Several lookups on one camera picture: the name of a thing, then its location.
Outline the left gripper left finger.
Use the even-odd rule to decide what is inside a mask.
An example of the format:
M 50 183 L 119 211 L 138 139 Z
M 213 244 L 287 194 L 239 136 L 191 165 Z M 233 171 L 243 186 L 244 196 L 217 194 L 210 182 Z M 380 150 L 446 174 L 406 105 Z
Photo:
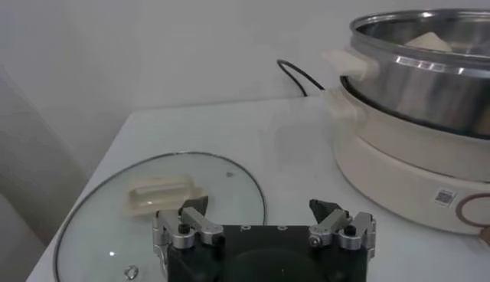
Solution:
M 160 210 L 152 223 L 154 247 L 171 245 L 176 249 L 193 248 L 197 241 L 210 246 L 224 243 L 224 227 L 205 218 L 208 197 L 186 200 L 178 209 Z

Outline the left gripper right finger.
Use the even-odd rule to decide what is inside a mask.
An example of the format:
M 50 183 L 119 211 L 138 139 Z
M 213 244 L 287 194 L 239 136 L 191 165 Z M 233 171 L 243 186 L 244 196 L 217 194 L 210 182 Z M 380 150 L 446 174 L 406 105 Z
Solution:
M 323 248 L 336 243 L 347 251 L 375 251 L 376 220 L 372 214 L 359 212 L 354 217 L 333 202 L 311 199 L 309 207 L 317 221 L 308 229 L 309 244 Z

